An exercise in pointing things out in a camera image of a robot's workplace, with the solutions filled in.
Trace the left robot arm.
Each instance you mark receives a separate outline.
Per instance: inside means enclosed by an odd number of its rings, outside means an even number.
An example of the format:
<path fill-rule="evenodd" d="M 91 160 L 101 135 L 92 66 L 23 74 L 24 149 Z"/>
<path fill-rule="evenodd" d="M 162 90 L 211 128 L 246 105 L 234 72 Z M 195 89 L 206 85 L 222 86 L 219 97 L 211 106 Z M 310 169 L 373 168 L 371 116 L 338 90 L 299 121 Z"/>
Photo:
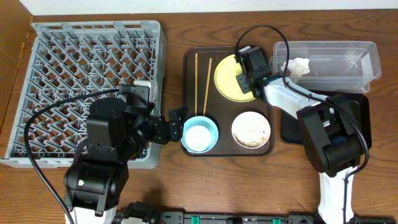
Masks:
<path fill-rule="evenodd" d="M 188 107 L 169 110 L 169 120 L 153 116 L 154 105 L 133 99 L 96 100 L 86 120 L 88 138 L 78 146 L 64 177 L 66 218 L 69 223 L 121 223 L 130 217 L 160 223 L 159 213 L 148 205 L 131 203 L 116 214 L 121 192 L 129 178 L 128 162 L 151 142 L 178 142 Z"/>

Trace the light blue bowl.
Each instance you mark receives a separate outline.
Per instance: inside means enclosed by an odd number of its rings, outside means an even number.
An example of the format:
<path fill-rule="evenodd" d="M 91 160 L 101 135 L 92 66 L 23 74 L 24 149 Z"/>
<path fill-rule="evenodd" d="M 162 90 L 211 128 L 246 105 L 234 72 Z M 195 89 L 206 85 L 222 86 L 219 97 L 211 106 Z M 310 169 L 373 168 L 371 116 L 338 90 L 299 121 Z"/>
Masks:
<path fill-rule="evenodd" d="M 194 116 L 184 123 L 181 142 L 184 148 L 194 154 L 212 150 L 219 137 L 214 121 L 205 116 Z"/>

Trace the white tissue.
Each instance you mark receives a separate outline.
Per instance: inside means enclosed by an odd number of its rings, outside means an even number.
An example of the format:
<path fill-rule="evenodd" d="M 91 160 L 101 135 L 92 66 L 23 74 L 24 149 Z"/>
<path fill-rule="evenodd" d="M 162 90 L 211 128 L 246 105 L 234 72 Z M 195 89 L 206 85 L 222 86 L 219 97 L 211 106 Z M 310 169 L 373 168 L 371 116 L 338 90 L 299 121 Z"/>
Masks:
<path fill-rule="evenodd" d="M 286 75 L 289 77 L 301 78 L 304 75 L 309 74 L 309 62 L 310 60 L 308 58 L 300 57 L 289 60 Z"/>

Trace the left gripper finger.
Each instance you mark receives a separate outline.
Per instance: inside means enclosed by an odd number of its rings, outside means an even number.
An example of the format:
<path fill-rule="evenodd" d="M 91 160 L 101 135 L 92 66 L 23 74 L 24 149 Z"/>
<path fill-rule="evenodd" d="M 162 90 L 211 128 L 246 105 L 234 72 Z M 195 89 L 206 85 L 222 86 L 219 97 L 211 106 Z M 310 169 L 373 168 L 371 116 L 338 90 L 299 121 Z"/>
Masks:
<path fill-rule="evenodd" d="M 184 105 L 178 109 L 168 110 L 169 121 L 185 122 L 188 114 L 188 106 Z"/>
<path fill-rule="evenodd" d="M 179 142 L 183 135 L 183 126 L 179 121 L 170 121 L 169 122 L 169 133 L 170 140 L 174 142 Z"/>

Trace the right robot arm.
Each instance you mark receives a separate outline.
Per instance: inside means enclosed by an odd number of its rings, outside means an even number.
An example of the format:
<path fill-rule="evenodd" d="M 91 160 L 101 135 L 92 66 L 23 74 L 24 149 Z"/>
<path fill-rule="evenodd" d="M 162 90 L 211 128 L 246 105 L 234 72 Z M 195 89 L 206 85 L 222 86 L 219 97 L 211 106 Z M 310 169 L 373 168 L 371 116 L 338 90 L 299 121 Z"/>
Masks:
<path fill-rule="evenodd" d="M 298 121 L 302 142 L 320 175 L 318 215 L 324 223 L 351 223 L 353 177 L 362 171 L 369 148 L 348 100 L 341 94 L 319 95 L 272 73 L 260 47 L 236 49 L 242 68 L 236 79 L 243 93 L 280 108 Z"/>

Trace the white cup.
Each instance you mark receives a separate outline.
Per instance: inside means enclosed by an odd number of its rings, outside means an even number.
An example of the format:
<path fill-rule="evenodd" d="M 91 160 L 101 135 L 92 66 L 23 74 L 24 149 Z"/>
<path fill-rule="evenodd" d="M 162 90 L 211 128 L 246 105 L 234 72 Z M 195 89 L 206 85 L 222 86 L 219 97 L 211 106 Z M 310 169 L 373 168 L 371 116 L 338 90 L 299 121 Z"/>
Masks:
<path fill-rule="evenodd" d="M 186 147 L 193 152 L 205 152 L 211 143 L 211 133 L 204 126 L 193 126 L 183 139 Z"/>

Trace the pink white bowl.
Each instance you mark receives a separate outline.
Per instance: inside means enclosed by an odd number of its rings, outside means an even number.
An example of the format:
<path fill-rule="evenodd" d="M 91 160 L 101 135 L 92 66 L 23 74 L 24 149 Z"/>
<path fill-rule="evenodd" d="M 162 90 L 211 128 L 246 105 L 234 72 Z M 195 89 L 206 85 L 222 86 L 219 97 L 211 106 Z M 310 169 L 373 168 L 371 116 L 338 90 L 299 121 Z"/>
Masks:
<path fill-rule="evenodd" d="M 247 111 L 234 119 L 231 134 L 240 146 L 246 149 L 258 149 L 270 140 L 271 125 L 264 115 Z"/>

